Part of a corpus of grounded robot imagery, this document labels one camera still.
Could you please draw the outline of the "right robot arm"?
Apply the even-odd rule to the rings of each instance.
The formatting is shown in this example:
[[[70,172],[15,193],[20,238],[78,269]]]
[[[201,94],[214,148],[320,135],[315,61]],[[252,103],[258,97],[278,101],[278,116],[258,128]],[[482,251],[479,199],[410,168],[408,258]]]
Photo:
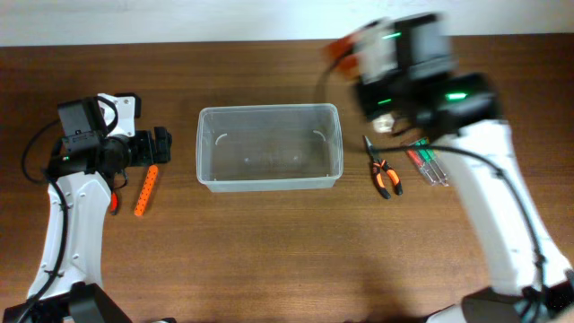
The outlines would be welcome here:
[[[368,118],[396,114],[430,138],[475,229],[488,287],[430,322],[552,322],[573,308],[573,268],[521,175],[498,93],[482,73],[458,74],[438,14],[379,19],[352,38],[355,86]]]

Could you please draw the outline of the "orange scraper wooden handle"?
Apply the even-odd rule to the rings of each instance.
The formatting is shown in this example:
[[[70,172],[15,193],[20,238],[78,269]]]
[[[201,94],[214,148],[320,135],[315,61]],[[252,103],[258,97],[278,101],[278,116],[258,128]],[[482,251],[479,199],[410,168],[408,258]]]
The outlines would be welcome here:
[[[354,32],[324,46],[323,52],[328,64],[326,74],[336,72],[349,81],[359,78],[359,56],[354,50],[358,38],[359,33]]]

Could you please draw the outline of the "orange black needle-nose pliers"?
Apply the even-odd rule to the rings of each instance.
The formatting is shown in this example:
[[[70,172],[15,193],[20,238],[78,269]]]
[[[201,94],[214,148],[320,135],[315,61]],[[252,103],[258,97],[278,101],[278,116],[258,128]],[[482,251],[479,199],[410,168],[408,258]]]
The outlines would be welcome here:
[[[363,137],[363,141],[365,143],[366,151],[370,156],[371,177],[376,190],[383,198],[391,198],[391,194],[384,185],[383,175],[386,174],[392,182],[392,188],[395,194],[401,196],[404,191],[401,179],[399,178],[396,171],[385,159],[382,159],[378,156],[378,154],[375,152],[374,145],[367,136]]]

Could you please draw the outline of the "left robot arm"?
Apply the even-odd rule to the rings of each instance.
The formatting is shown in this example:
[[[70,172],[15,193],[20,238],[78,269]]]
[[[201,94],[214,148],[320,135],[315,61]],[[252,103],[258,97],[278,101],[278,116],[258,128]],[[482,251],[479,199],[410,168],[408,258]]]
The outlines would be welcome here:
[[[5,322],[127,322],[104,292],[103,224],[117,211],[115,183],[129,167],[171,159],[165,127],[138,130],[142,103],[134,93],[100,93],[60,103],[54,144],[40,183],[50,204],[42,258],[24,303],[5,309]]]

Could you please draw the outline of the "screwdriver set clear case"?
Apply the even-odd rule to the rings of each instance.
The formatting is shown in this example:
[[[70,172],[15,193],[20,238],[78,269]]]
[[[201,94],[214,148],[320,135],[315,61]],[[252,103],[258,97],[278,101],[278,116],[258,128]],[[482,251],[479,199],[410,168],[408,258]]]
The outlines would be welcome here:
[[[432,150],[408,150],[405,152],[415,168],[431,186],[448,186],[448,174],[443,170],[438,156]]]

